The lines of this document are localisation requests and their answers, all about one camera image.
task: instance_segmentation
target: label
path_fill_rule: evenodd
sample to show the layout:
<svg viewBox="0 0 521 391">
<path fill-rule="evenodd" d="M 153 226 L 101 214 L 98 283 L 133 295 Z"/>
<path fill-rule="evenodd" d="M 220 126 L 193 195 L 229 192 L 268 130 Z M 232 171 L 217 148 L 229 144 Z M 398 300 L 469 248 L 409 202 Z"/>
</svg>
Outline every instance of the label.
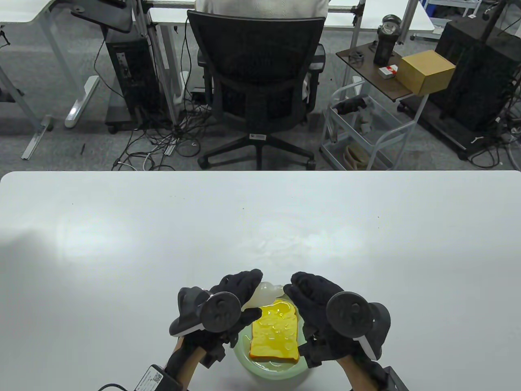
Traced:
<svg viewBox="0 0 521 391">
<path fill-rule="evenodd" d="M 161 375 L 157 369 L 151 366 L 148 371 L 146 371 L 138 386 L 135 388 L 135 391 L 154 391 L 162 378 L 163 375 Z"/>
<path fill-rule="evenodd" d="M 256 135 L 254 133 L 250 133 L 250 140 L 264 140 L 264 141 L 266 141 L 266 135 Z"/>
</svg>

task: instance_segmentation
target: forearm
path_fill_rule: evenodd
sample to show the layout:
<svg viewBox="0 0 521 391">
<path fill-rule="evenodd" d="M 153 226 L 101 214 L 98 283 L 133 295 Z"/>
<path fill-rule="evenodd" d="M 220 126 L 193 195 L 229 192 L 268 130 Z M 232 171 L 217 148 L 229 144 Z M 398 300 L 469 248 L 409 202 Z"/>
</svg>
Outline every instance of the forearm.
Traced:
<svg viewBox="0 0 521 391">
<path fill-rule="evenodd" d="M 174 351 L 179 349 L 182 343 L 183 337 L 179 338 L 179 340 L 177 341 L 177 345 Z M 190 380 L 192 379 L 192 376 L 195 372 L 195 368 L 197 368 L 197 364 L 199 364 L 199 361 L 203 359 L 205 354 L 206 352 L 203 350 L 203 348 L 198 347 L 181 367 L 176 380 L 183 385 L 183 391 L 186 391 L 186 389 L 188 388 Z"/>
<path fill-rule="evenodd" d="M 363 371 L 351 356 L 347 356 L 337 360 L 351 383 L 353 391 L 378 391 L 378 386 Z"/>
</svg>

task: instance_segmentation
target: cardboard box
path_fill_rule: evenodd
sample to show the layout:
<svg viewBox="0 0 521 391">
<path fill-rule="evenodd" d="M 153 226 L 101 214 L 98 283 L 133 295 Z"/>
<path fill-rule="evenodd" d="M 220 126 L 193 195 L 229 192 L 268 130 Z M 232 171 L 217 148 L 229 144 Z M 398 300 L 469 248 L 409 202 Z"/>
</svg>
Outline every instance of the cardboard box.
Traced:
<svg viewBox="0 0 521 391">
<path fill-rule="evenodd" d="M 422 96 L 449 86 L 456 67 L 434 50 L 402 57 L 396 79 L 415 95 Z"/>
</svg>

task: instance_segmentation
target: black speaker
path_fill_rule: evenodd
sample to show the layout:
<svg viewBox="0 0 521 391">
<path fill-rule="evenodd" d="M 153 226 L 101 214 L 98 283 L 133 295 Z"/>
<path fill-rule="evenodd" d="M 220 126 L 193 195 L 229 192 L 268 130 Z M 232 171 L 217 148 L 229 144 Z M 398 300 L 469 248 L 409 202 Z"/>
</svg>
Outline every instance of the black speaker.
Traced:
<svg viewBox="0 0 521 391">
<path fill-rule="evenodd" d="M 443 113 L 471 131 L 486 131 L 509 100 L 521 65 L 521 39 L 494 27 L 485 46 L 487 22 L 462 18 L 447 23 L 436 52 L 456 65 L 446 90 L 430 96 Z"/>
</svg>

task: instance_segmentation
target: office chair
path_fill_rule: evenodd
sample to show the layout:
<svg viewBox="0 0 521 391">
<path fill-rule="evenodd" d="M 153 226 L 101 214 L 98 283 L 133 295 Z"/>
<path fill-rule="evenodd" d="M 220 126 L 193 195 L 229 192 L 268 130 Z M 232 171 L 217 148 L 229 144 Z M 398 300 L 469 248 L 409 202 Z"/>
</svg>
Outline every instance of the office chair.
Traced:
<svg viewBox="0 0 521 391">
<path fill-rule="evenodd" d="M 206 102 L 225 125 L 247 136 L 206 152 L 197 162 L 210 167 L 209 157 L 253 145 L 257 169 L 262 169 L 262 148 L 272 146 L 308 158 L 313 152 L 273 137 L 306 119 L 315 107 L 318 74 L 326 54 L 318 44 L 325 18 L 254 19 L 188 11 L 199 45 L 197 63 L 204 69 Z M 309 95 L 302 84 L 311 74 Z"/>
</svg>

